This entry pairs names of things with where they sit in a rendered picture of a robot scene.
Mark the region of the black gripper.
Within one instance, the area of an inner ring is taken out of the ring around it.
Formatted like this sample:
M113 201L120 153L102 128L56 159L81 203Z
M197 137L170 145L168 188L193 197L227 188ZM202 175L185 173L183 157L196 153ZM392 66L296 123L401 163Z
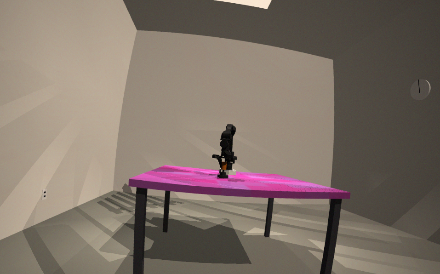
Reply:
M215 158L215 159L217 159L218 160L218 162L219 162L219 165L220 165L220 168L222 168L222 158L225 158L225 156L222 156L222 154L223 154L223 150L225 150L225 151L228 151L229 149L228 148L222 148L221 149L221 156L219 156L219 155L216 155L216 154L213 154L212 155L212 158ZM225 158L226 159L226 158ZM237 160L237 157L236 156L232 156L232 158L227 158L227 167L228 167L228 165L229 165L229 163L231 162L231 161L233 161L233 160Z

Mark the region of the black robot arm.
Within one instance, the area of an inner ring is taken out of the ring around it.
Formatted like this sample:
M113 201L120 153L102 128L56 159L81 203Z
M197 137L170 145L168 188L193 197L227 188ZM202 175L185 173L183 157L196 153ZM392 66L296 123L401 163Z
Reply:
M220 146L222 148L228 148L228 151L223 150L222 156L225 158L232 158L234 156L233 152L233 136L236 132L236 127L233 124L227 124L226 130L221 134ZM226 170L233 170L233 164L235 164L235 160L231 161Z

